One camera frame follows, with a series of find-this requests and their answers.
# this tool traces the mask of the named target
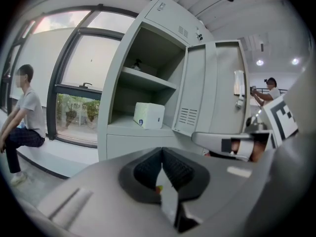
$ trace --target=window frame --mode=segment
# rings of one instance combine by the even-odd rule
[[[88,147],[88,148],[97,148],[96,142],[87,142],[81,139],[66,137],[66,136],[57,134],[57,129],[56,129],[57,94],[68,94],[72,96],[101,100],[102,91],[89,89],[89,88],[87,89],[87,88],[80,88],[76,86],[64,85],[61,83],[67,62],[69,58],[71,57],[71,54],[77,42],[79,41],[80,36],[96,36],[96,37],[109,38],[109,39],[114,39],[114,40],[119,40],[119,41],[121,41],[121,39],[123,38],[124,33],[115,32],[115,31],[106,30],[106,29],[88,27],[88,25],[100,12],[103,12],[103,11],[112,12],[112,13],[121,14],[124,16],[133,17],[133,18],[136,18],[138,16],[138,13],[125,10],[125,9],[104,6],[103,4],[98,4],[98,5],[83,5],[83,6],[75,6],[75,7],[66,7],[66,8],[62,8],[58,10],[53,10],[47,13],[43,13],[38,17],[27,20],[24,23],[21,30],[19,31],[19,33],[17,34],[16,39],[14,40],[13,45],[11,46],[8,56],[6,58],[4,68],[6,68],[6,66],[8,65],[10,55],[14,47],[17,45],[20,45],[20,48],[16,54],[15,60],[13,62],[13,65],[10,71],[9,82],[2,82],[2,78],[5,72],[5,69],[4,69],[2,72],[0,85],[2,85],[3,83],[8,83],[8,91],[7,91],[6,98],[7,98],[7,114],[9,115],[12,111],[12,99],[10,98],[10,93],[11,93],[11,86],[13,82],[13,76],[15,72],[15,66],[19,59],[19,55],[23,49],[23,45],[27,41],[29,35],[34,32],[34,30],[37,28],[37,26],[42,21],[42,19],[46,16],[63,13],[63,12],[82,11],[82,10],[89,10],[89,12],[80,21],[80,23],[74,28],[73,32],[70,34],[70,36],[66,40],[62,50],[60,51],[58,55],[58,58],[55,62],[55,65],[52,71],[50,83],[48,86],[47,103],[46,103],[46,121],[47,121],[47,134],[46,135],[48,136],[50,140],[56,139],[62,142],[66,142],[66,143],[70,143],[70,144],[74,144],[78,146],[83,146],[83,147]],[[25,30],[31,24],[32,21],[35,21],[35,23],[32,25],[30,30],[27,32],[26,36],[23,38],[22,36]]]

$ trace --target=small object on shelf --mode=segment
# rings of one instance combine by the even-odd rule
[[[136,103],[134,121],[144,129],[161,129],[163,115],[163,105]]]
[[[139,66],[140,63],[142,63],[142,61],[141,61],[140,59],[136,59],[136,62],[135,62],[135,64],[131,67],[131,69],[140,71],[140,66]]]

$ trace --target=dark pants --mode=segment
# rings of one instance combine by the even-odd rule
[[[6,158],[11,173],[20,172],[20,164],[16,149],[21,146],[40,147],[43,145],[45,139],[34,130],[27,128],[15,128],[5,140]]]

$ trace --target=white t-shirt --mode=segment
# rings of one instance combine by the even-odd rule
[[[16,107],[28,110],[24,117],[26,128],[34,130],[42,138],[45,138],[45,119],[43,109],[40,104],[40,98],[31,87],[29,87],[26,93],[20,97]]]
[[[272,90],[269,91],[269,95],[272,96],[273,100],[277,99],[281,94],[278,88],[273,88]],[[263,105],[268,104],[271,101],[265,101]]]

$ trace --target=outdoor greenery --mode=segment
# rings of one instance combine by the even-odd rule
[[[70,96],[67,94],[57,94],[57,119],[61,119],[63,105],[66,105],[67,120],[72,121],[80,110],[80,104],[82,104],[82,109],[87,111],[88,118],[92,122],[99,114],[100,100],[90,100],[84,97]]]

